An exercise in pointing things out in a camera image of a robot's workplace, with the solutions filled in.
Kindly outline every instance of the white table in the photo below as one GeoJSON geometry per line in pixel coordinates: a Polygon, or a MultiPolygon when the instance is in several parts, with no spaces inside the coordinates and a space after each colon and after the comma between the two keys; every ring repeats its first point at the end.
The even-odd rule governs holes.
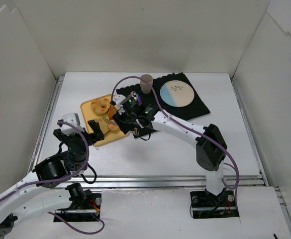
{"type": "MultiPolygon", "coordinates": [[[[84,101],[110,94],[115,83],[123,77],[143,73],[67,73],[54,110],[52,121],[44,138],[39,161],[56,153],[59,141],[53,135],[56,122],[63,115],[78,113],[84,125],[80,104],[84,101]]],[[[153,78],[168,73],[150,73],[153,78]]],[[[238,107],[228,74],[185,73],[211,114],[191,120],[193,123],[217,125],[228,145],[228,151],[237,162],[242,177],[259,176],[259,166],[238,107]]],[[[137,84],[137,79],[122,82],[120,87],[137,84]]],[[[133,135],[95,148],[90,147],[90,164],[99,176],[204,176],[196,162],[195,149],[178,138],[163,132],[152,134],[144,142],[133,135]]],[[[234,175],[225,167],[225,175],[234,175]]]]}
{"type": "MultiPolygon", "coordinates": [[[[44,214],[5,236],[6,239],[291,239],[273,188],[240,187],[240,218],[190,217],[189,189],[103,192],[101,219],[104,230],[93,236],[79,234],[44,214]]],[[[86,232],[99,223],[71,223],[86,232]]]]}

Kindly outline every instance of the beige cup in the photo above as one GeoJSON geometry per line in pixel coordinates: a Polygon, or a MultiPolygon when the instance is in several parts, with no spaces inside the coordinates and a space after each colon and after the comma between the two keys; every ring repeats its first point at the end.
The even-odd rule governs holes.
{"type": "Polygon", "coordinates": [[[142,75],[141,79],[142,79],[142,80],[140,80],[141,91],[144,94],[150,93],[151,87],[148,84],[146,84],[145,82],[149,83],[152,86],[153,85],[153,77],[146,74],[146,75],[142,75]]]}

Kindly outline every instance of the black cloth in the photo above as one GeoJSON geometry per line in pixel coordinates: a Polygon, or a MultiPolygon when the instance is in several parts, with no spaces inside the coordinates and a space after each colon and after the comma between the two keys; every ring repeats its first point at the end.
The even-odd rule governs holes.
{"type": "MultiPolygon", "coordinates": [[[[170,114],[176,117],[179,117],[183,120],[191,120],[199,116],[203,116],[210,113],[209,109],[204,104],[204,102],[200,99],[195,89],[194,89],[194,99],[188,106],[178,108],[178,107],[173,107],[166,104],[160,96],[160,89],[166,82],[173,81],[173,80],[183,81],[194,89],[194,87],[192,86],[192,84],[190,83],[190,81],[188,80],[188,78],[185,76],[184,73],[179,73],[179,74],[172,73],[170,75],[162,76],[160,78],[154,79],[153,88],[157,94],[157,97],[163,109],[165,109],[170,114]]],[[[146,106],[149,104],[157,105],[153,92],[150,92],[148,94],[142,93],[140,84],[136,84],[136,85],[132,85],[132,86],[128,86],[128,87],[124,87],[124,88],[120,88],[116,90],[118,94],[124,95],[126,97],[129,96],[132,91],[135,91],[141,97],[142,104],[146,106]]],[[[142,128],[142,129],[139,129],[139,136],[134,135],[134,138],[138,138],[140,136],[142,137],[153,132],[155,132],[155,130],[142,128]]]]}

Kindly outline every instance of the round plate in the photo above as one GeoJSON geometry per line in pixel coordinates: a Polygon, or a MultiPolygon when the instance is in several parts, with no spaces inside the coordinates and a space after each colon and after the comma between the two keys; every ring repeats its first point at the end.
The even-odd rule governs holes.
{"type": "Polygon", "coordinates": [[[162,100],[174,107],[188,106],[194,99],[194,90],[183,81],[168,81],[160,90],[162,100]]]}

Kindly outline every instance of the yellow cutting board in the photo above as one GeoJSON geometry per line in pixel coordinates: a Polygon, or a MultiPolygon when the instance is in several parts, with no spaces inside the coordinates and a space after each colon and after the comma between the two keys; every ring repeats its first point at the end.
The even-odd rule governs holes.
{"type": "Polygon", "coordinates": [[[84,120],[85,120],[85,123],[86,123],[87,132],[88,133],[92,133],[93,132],[91,127],[88,125],[88,121],[95,120],[96,122],[99,122],[100,128],[101,128],[101,130],[102,130],[102,132],[104,134],[104,140],[101,140],[101,141],[98,141],[97,143],[95,143],[94,144],[95,147],[99,147],[99,146],[105,145],[107,143],[111,143],[113,141],[116,141],[118,139],[124,138],[124,137],[129,135],[129,133],[124,134],[119,129],[115,130],[115,131],[112,131],[112,130],[109,131],[107,123],[102,119],[102,116],[105,116],[108,119],[107,114],[97,115],[97,114],[95,114],[93,112],[93,110],[91,109],[91,102],[95,101],[95,100],[97,100],[99,98],[106,98],[106,99],[108,99],[110,101],[111,100],[111,94],[106,95],[106,96],[101,96],[101,97],[98,97],[98,98],[83,102],[81,104],[81,106],[80,106],[82,115],[84,116],[84,120]]]}

